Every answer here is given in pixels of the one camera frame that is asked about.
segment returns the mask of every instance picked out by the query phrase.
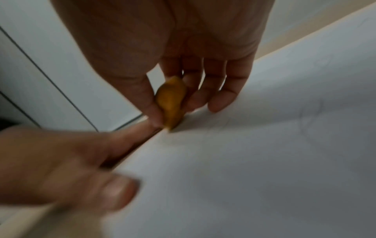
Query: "small orange piece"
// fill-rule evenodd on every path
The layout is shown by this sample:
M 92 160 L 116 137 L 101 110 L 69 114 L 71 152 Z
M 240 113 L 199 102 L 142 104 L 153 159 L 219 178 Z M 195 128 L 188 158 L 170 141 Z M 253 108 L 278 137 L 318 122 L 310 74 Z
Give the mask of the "small orange piece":
M 181 104 L 187 94 L 187 86 L 177 76 L 162 84 L 155 94 L 155 101 L 164 112 L 164 127 L 172 130 L 183 119 L 185 112 Z

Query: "hand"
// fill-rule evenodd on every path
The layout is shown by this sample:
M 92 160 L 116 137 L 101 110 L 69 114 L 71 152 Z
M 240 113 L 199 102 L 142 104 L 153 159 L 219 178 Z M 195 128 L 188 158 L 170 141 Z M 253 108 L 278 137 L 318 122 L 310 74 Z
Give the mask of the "hand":
M 222 110 L 250 75 L 274 0 L 52 2 L 93 68 L 162 125 L 146 73 L 159 63 L 166 77 L 183 74 L 187 111 Z
M 123 158 L 155 131 L 149 122 L 113 133 L 8 128 L 0 132 L 0 203 L 120 209 L 133 199 L 139 181 L 99 167 Z

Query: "orange object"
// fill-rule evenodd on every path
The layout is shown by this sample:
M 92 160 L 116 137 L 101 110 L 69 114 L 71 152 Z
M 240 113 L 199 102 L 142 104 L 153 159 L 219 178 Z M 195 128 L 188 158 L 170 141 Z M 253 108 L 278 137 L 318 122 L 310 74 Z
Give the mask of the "orange object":
M 177 76 L 171 77 L 155 94 L 155 101 L 164 112 L 164 127 L 172 130 L 183 119 L 181 104 L 187 94 L 187 86 Z

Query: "white paper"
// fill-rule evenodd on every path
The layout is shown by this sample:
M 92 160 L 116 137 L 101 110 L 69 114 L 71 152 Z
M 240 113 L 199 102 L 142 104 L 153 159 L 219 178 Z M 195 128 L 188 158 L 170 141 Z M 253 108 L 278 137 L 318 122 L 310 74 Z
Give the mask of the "white paper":
M 255 62 L 227 109 L 161 132 L 114 238 L 376 237 L 376 5 Z

